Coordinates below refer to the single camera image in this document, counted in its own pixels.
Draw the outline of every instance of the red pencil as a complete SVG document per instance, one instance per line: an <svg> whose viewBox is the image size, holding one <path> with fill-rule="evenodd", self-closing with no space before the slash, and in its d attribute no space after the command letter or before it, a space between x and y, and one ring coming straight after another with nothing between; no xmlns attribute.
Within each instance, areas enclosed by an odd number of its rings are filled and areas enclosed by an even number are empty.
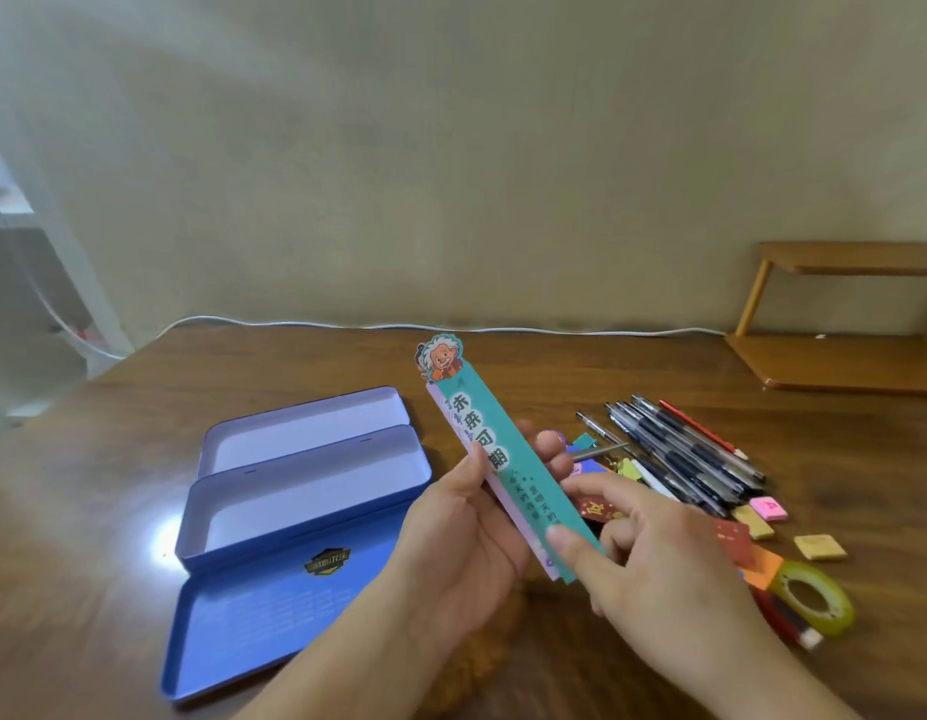
<svg viewBox="0 0 927 720"><path fill-rule="evenodd" d="M687 416L683 411L679 410L673 404L668 404L663 399L660 399L660 406L666 409L668 412L670 412L675 417L679 417L680 419L682 419L684 422L686 422L691 427L696 429L697 432L699 432L701 435L704 435L710 440L713 440L715 443L717 443L720 447L725 449L727 452L736 455L741 460L747 460L748 462L750 461L750 458L746 454L744 454L744 451L742 449L738 449L737 447L734 447L726 439L723 439L722 437L715 435L713 432L710 431L710 429L705 427L703 424L697 421L694 421L692 418Z"/></svg>

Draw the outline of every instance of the yellow eraser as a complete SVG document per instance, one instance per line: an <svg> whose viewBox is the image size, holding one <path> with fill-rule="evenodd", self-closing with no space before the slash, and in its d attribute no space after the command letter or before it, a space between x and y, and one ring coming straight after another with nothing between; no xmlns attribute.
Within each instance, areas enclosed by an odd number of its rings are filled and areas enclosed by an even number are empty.
<svg viewBox="0 0 927 720"><path fill-rule="evenodd" d="M620 463L617 465L617 474L628 477L630 480L640 479L640 471L634 466L634 463L630 461L630 458L620 460Z"/></svg>
<svg viewBox="0 0 927 720"><path fill-rule="evenodd" d="M793 542L809 561L840 561L847 557L847 551L833 535L798 535Z"/></svg>
<svg viewBox="0 0 927 720"><path fill-rule="evenodd" d="M735 519L750 529L750 537L755 541L769 539L774 534L770 523L758 515L758 512L749 505L741 505L733 511Z"/></svg>

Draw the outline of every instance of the beige wall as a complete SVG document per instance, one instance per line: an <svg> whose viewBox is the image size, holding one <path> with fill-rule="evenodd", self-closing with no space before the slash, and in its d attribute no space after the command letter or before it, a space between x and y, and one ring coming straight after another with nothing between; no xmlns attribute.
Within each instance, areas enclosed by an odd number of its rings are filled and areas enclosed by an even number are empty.
<svg viewBox="0 0 927 720"><path fill-rule="evenodd" d="M728 328L761 239L927 240L927 0L0 0L0 90L137 344ZM786 275L757 317L926 323Z"/></svg>

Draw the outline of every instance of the pink eraser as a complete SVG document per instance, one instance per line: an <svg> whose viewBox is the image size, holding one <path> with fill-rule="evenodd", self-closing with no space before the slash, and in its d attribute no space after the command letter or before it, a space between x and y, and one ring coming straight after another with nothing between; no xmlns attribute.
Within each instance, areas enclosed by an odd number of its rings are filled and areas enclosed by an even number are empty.
<svg viewBox="0 0 927 720"><path fill-rule="evenodd" d="M750 500L750 507L758 514L760 518L768 523L775 520L787 520L787 510L777 502L773 497L764 495L763 497L754 497Z"/></svg>

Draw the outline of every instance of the teal bookmark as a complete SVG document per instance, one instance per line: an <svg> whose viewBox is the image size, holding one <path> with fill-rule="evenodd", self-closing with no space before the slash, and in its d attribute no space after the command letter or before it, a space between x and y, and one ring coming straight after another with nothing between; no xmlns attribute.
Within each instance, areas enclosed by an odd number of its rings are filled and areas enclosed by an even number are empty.
<svg viewBox="0 0 927 720"><path fill-rule="evenodd" d="M569 584L576 577L546 547L547 528L565 525L588 539L601 553L604 549L483 379L464 361L463 355L461 340L441 333L417 347L416 364L427 383L435 385L446 399L448 418L452 417L471 440L483 446L506 493L546 548L560 578Z"/></svg>

